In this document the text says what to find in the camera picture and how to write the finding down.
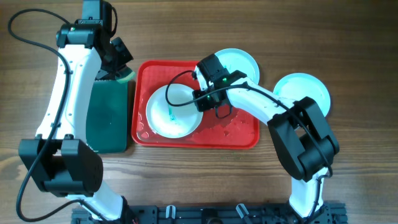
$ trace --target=red rectangular tray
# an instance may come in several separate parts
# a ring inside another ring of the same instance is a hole
[[[259,140],[259,121],[249,113],[233,108],[232,113],[218,119],[214,110],[205,111],[199,127],[191,134],[170,139],[153,132],[146,118],[146,106],[150,96],[160,87],[169,84],[178,73],[194,70],[198,62],[151,60],[144,62],[137,74],[136,95],[132,113],[131,137],[143,146],[191,147],[214,149],[250,149]],[[194,90],[199,84],[188,73],[176,80]],[[223,106],[219,115],[227,114]]]

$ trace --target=wooden tabletop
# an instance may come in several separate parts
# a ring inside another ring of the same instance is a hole
[[[200,60],[225,48],[249,52],[270,90],[283,76],[318,77],[332,99],[328,122],[339,143],[323,198],[346,203],[350,223],[398,223],[398,3],[396,1],[111,1],[117,36],[134,56],[135,71],[152,59]],[[17,148],[34,137],[49,103],[57,58],[16,41],[7,21],[17,11],[42,8],[69,21],[80,0],[2,0],[0,3],[0,217],[15,212],[26,174]],[[46,14],[19,17],[14,31],[55,46],[61,21]],[[265,125],[248,151],[151,148],[132,144],[101,156],[104,179],[130,205],[286,202],[290,176],[280,165]],[[30,181],[27,216],[65,202]],[[67,208],[43,223],[69,223]]]

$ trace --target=green mat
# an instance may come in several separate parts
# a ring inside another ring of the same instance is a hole
[[[127,147],[127,83],[96,81],[86,120],[86,138],[97,153],[123,152]]]

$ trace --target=brown wood surface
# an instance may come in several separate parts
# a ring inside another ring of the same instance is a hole
[[[57,58],[14,40],[7,21],[25,8],[43,8],[69,21],[79,0],[2,0],[0,3],[0,223],[15,213],[26,169],[20,139],[32,138],[44,116]],[[324,199],[347,204],[350,223],[398,223],[397,1],[112,1],[117,35],[137,70],[150,59],[199,60],[220,49],[249,52],[261,84],[273,89],[294,72],[315,75],[332,95],[328,121],[340,142],[335,175]],[[55,47],[61,22],[23,15],[14,30]],[[285,202],[290,177],[279,164],[266,126],[248,151],[169,149],[133,144],[102,156],[104,178],[131,205]],[[30,217],[64,202],[29,182],[23,211]],[[43,223],[69,223],[67,208]]]

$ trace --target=white plate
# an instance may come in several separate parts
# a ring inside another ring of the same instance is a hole
[[[330,110],[330,94],[326,86],[317,78],[306,73],[293,73],[276,83],[274,93],[285,98],[301,100],[308,96],[317,102],[324,116]]]
[[[240,49],[224,49],[220,50],[215,55],[220,60],[221,64],[226,68],[229,73],[239,70],[245,73],[255,84],[260,82],[260,69],[255,59],[247,52]],[[195,67],[195,72],[200,73],[199,68]],[[204,90],[206,83],[202,83],[200,87]]]
[[[203,112],[194,103],[185,106],[170,106],[166,102],[166,87],[163,86],[150,96],[146,116],[153,132],[167,138],[181,138],[192,133],[200,124]],[[169,101],[174,104],[193,100],[192,89],[182,84],[171,84]]]

